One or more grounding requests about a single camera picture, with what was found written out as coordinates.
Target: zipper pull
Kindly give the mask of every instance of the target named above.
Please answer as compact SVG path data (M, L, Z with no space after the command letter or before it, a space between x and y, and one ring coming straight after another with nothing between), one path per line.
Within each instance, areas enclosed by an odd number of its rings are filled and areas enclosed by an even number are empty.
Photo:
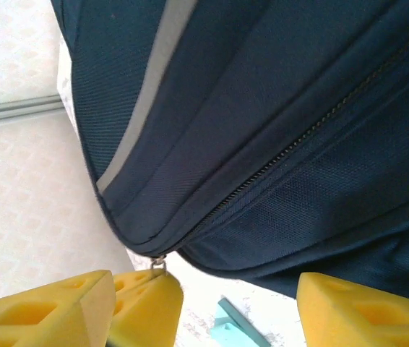
M168 270L166 269L166 256L162 255L161 257L157 257L157 258L150 258L151 261L151 265L150 265L150 269L154 270L156 267L163 267L164 270L164 274L167 275L168 274Z

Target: backpack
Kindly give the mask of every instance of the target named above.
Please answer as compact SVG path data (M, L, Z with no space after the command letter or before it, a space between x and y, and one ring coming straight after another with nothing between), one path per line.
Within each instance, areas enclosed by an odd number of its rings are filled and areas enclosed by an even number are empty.
M94 190L151 258L409 298L409 0L52 0Z

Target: yellow sponge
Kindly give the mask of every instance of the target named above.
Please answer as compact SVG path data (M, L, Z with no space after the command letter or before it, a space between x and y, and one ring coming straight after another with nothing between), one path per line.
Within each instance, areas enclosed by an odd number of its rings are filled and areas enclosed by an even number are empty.
M308 347L409 347L409 299L303 273L297 300Z
M114 278L116 307L107 346L172 347L184 294L164 270L145 270Z
M115 307L100 270L0 299L0 347L102 347Z

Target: white tiled wall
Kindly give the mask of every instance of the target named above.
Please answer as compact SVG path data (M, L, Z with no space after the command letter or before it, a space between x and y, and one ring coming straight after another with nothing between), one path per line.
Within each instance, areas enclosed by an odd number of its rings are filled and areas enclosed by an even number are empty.
M56 94L59 33L50 0L0 0L0 103Z
M130 271L64 112L0 124L0 297L91 270Z

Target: zipper teeth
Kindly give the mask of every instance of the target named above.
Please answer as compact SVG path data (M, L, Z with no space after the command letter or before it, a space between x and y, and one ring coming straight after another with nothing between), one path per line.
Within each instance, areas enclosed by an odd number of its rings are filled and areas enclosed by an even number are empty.
M198 224L193 227L190 232L180 240L173 250L178 249L183 242L187 239L187 236L194 234L195 231L200 229L204 224L206 224L214 215L224 208L230 201L235 199L242 191L253 184L257 179L263 176L268 170L270 170L275 164L280 162L284 157L291 154L295 148L297 148L303 141L310 138L313 133L317 132L323 125L328 121L333 119L338 111L340 111L346 103L348 103L352 98L356 97L357 94L362 93L381 73L386 71L390 66L392 66L407 50L409 49L409 41L397 52L395 52L391 57L388 58L383 64L381 64L376 70L374 70L366 79L364 79L360 85L354 88L347 96L345 96L335 107L333 107L325 116L323 116L317 123L308 128L297 140L285 147L281 152L279 152L274 158L272 158L268 163L266 163L261 169L254 173L250 178L243 182L237 189L231 192L224 200L222 200L219 205L214 207L203 219L201 219Z

